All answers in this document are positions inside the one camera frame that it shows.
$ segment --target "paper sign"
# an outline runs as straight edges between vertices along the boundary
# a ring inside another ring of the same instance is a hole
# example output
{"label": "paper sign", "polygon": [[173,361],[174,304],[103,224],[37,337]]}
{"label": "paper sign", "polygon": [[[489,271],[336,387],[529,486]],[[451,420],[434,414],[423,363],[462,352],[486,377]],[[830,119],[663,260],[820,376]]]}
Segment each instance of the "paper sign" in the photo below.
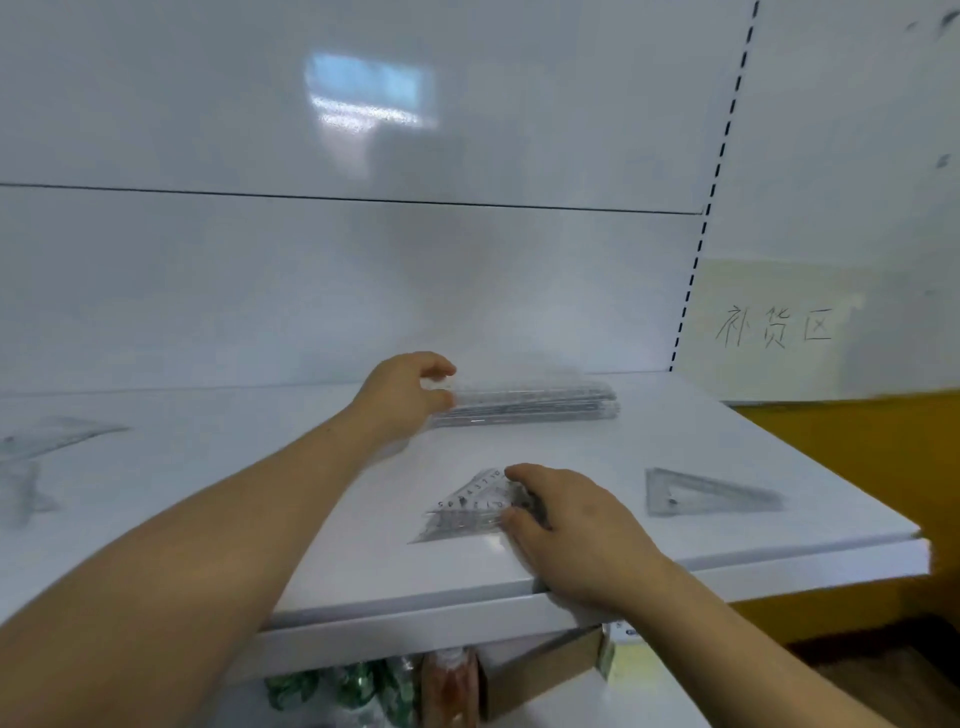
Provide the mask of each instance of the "paper sign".
{"label": "paper sign", "polygon": [[848,323],[876,279],[868,269],[704,260],[674,370],[725,401],[837,399]]}

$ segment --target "hand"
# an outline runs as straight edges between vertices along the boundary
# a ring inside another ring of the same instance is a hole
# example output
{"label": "hand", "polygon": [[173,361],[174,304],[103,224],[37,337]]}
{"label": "hand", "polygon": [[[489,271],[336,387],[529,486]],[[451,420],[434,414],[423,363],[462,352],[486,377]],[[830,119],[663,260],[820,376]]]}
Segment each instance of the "hand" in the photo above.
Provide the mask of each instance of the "hand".
{"label": "hand", "polygon": [[542,465],[513,465],[505,473],[546,506],[549,531],[520,508],[508,508],[501,518],[531,568],[557,594],[622,611],[637,585],[672,567],[633,514],[585,475]]}
{"label": "hand", "polygon": [[457,368],[433,352],[402,353],[381,361],[348,408],[373,425],[381,445],[412,437],[434,412],[453,406],[453,394],[427,390],[420,378],[440,381]]}

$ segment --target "yellow wall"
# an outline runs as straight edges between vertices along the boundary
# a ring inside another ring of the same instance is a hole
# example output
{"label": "yellow wall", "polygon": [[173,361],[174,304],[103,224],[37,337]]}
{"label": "yellow wall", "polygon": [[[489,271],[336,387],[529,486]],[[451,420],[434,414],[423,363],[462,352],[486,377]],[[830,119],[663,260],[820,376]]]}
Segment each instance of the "yellow wall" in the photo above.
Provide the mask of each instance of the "yellow wall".
{"label": "yellow wall", "polygon": [[933,544],[930,577],[741,602],[741,614],[784,643],[920,613],[960,628],[960,391],[737,411],[903,513]]}

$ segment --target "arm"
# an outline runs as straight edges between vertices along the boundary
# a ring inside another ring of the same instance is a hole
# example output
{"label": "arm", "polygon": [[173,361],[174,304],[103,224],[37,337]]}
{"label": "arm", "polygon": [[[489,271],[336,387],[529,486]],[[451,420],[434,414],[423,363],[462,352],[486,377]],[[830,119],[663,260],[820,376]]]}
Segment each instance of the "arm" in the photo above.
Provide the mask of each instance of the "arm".
{"label": "arm", "polygon": [[382,362],[343,412],[66,574],[0,628],[0,723],[190,717],[370,456],[452,405],[420,377],[454,372],[429,352]]}
{"label": "arm", "polygon": [[624,615],[710,724],[892,728],[739,616],[654,545],[633,515],[583,475],[516,465],[553,530],[510,509],[504,528],[559,594]]}

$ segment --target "green package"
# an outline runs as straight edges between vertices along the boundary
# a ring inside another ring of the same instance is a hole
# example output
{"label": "green package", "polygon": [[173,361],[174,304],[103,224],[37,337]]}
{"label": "green package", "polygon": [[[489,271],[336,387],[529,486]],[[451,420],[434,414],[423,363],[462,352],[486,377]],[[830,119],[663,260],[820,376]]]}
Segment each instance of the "green package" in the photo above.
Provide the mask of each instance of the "green package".
{"label": "green package", "polygon": [[373,663],[354,663],[343,667],[330,667],[324,676],[336,692],[337,704],[345,708],[361,708],[376,693]]}
{"label": "green package", "polygon": [[420,725],[420,680],[412,656],[390,657],[377,663],[376,686],[383,712],[396,728]]}
{"label": "green package", "polygon": [[313,696],[320,685],[320,671],[309,669],[291,672],[289,675],[268,677],[263,682],[267,686],[270,707],[275,711],[285,711],[302,705]]}

